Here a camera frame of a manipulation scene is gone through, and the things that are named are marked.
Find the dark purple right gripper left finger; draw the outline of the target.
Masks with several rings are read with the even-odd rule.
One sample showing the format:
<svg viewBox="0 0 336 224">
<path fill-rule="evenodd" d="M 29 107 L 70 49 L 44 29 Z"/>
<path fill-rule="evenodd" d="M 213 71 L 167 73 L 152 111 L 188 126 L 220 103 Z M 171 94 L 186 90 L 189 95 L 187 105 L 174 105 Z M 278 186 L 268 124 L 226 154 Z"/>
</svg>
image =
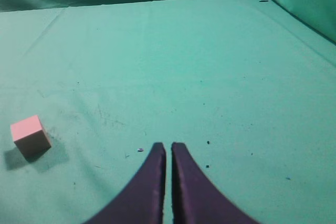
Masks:
<svg viewBox="0 0 336 224">
<path fill-rule="evenodd" d="M 162 223 L 165 179 L 166 151 L 157 142 L 122 191 L 86 223 Z"/>
</svg>

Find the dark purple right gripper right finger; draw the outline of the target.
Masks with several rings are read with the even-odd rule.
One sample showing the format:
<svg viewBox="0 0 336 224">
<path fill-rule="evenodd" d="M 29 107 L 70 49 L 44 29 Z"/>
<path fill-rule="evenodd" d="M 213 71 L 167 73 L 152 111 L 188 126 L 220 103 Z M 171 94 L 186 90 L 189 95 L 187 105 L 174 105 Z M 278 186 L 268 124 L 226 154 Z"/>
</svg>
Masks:
<svg viewBox="0 0 336 224">
<path fill-rule="evenodd" d="M 214 186 L 184 143 L 171 150 L 174 223 L 257 223 Z"/>
</svg>

